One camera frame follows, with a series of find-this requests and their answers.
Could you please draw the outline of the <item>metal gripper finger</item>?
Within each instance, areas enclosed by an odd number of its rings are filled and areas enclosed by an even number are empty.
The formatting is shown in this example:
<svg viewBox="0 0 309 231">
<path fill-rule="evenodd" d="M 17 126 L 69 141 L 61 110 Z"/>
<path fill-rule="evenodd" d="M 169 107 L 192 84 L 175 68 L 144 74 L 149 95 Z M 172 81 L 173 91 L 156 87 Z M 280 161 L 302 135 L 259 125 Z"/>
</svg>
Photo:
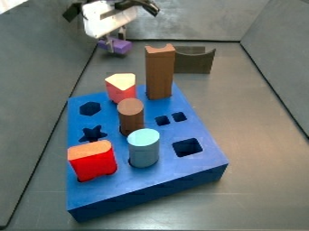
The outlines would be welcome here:
<svg viewBox="0 0 309 231">
<path fill-rule="evenodd" d="M 113 42 L 106 35 L 104 36 L 104 42 L 105 42 L 106 51 L 113 53 Z"/>
<path fill-rule="evenodd" d="M 117 38 L 125 41 L 125 27 L 120 27 L 117 31 Z"/>
</svg>

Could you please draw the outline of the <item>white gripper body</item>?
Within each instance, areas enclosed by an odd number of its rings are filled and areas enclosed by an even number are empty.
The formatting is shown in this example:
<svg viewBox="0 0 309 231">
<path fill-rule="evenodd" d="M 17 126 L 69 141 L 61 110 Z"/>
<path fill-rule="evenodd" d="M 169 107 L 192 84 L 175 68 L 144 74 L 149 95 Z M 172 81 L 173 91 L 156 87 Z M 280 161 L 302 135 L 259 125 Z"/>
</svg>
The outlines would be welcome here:
<svg viewBox="0 0 309 231">
<path fill-rule="evenodd" d="M 98 39 L 136 18 L 137 7 L 117 10 L 113 2 L 97 0 L 81 7 L 81 16 L 85 34 Z"/>
</svg>

